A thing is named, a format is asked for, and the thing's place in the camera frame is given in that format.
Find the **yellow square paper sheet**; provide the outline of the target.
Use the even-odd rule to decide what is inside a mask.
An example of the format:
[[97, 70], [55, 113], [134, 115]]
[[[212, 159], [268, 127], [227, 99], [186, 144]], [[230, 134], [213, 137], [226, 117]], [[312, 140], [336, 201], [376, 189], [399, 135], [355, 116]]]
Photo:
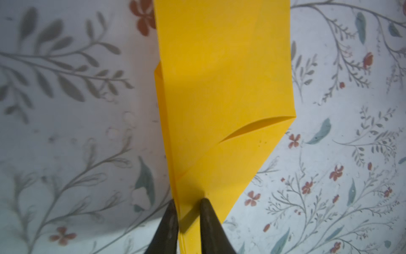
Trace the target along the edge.
[[155, 71], [183, 254], [223, 222], [296, 117], [288, 1], [155, 1]]

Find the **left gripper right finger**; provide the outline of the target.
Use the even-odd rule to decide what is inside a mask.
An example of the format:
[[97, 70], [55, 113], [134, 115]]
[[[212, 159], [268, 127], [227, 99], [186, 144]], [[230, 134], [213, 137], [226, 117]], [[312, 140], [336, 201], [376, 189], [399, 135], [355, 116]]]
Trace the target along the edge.
[[203, 254], [236, 254], [207, 198], [200, 200], [200, 237]]

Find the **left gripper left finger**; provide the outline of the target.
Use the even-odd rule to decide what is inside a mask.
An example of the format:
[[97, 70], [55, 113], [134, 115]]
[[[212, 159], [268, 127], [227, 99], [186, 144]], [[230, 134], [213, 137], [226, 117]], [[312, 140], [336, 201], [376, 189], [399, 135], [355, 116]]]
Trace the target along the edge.
[[179, 224], [174, 200], [171, 200], [145, 254], [176, 254]]

